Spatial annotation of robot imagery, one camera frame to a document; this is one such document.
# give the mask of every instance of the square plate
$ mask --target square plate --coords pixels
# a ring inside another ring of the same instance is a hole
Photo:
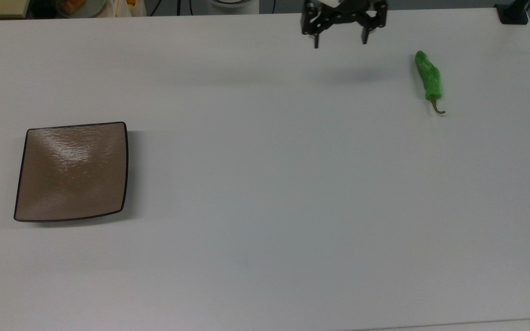
[[[26,132],[13,218],[57,222],[122,211],[128,182],[126,123]]]

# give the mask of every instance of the robotic arm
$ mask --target robotic arm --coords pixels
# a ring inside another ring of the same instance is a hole
[[[374,7],[376,15],[367,13]],[[368,43],[369,33],[386,25],[386,0],[304,0],[302,7],[302,34],[314,36],[318,48],[320,33],[333,24],[357,22],[363,27],[361,40]]]

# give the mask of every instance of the black clamp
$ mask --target black clamp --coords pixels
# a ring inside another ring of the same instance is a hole
[[[369,16],[367,13],[374,6],[376,15]],[[316,0],[304,0],[302,7],[301,28],[302,34],[314,36],[314,48],[318,48],[320,33],[333,24],[357,22],[363,27],[361,40],[363,44],[368,43],[369,33],[376,28],[386,25],[387,1],[380,0],[371,2],[368,0],[344,0],[336,8],[332,8],[317,2]]]
[[[526,11],[529,10],[530,0],[515,0],[509,5],[496,4],[498,18],[502,24],[526,25],[529,22]]]

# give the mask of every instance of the green chili pepper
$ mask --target green chili pepper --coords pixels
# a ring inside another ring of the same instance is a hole
[[[439,69],[429,61],[429,57],[423,51],[416,53],[415,62],[418,73],[422,78],[422,84],[425,86],[425,99],[431,101],[433,108],[438,114],[444,114],[444,111],[437,109],[437,100],[443,96]]]

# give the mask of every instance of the tabletop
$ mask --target tabletop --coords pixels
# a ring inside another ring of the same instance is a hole
[[[0,22],[0,330],[530,319],[530,24]],[[440,69],[445,115],[414,54]],[[124,121],[124,210],[12,218],[26,130]]]

